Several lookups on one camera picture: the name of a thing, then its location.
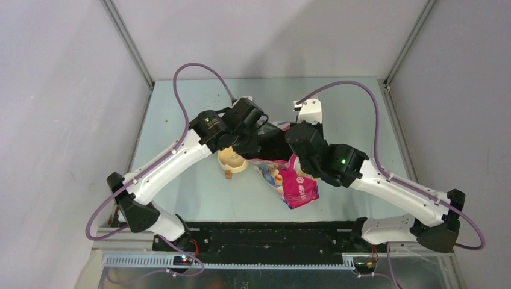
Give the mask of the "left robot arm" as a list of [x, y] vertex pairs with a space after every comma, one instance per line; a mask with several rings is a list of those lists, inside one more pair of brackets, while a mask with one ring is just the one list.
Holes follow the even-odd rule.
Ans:
[[243, 97], [219, 111], [200, 112], [184, 135], [136, 171], [112, 173], [107, 184], [133, 233], [150, 231], [165, 238], [175, 250], [190, 243], [189, 229], [178, 214], [170, 214], [152, 200], [173, 179], [213, 153], [232, 147], [258, 152], [258, 131], [268, 116], [250, 98]]

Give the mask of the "pink blue cat food bag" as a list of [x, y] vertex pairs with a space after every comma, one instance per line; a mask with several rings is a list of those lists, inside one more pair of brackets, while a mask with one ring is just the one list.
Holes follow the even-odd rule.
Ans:
[[290, 209], [295, 209], [319, 199], [319, 193], [317, 181], [301, 170], [298, 157], [285, 141], [285, 132], [290, 128], [290, 122], [265, 124], [258, 132], [261, 151], [248, 162], [277, 196]]

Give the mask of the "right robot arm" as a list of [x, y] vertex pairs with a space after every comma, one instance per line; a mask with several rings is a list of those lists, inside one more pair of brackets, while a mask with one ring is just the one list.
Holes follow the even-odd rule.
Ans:
[[383, 219], [359, 217], [351, 231], [352, 247], [365, 252], [373, 245], [414, 242], [439, 253], [454, 249], [465, 194], [436, 191], [393, 175], [374, 158], [347, 144], [328, 144], [313, 125], [300, 123], [284, 139], [301, 170], [333, 187], [346, 187], [379, 197], [406, 213]]

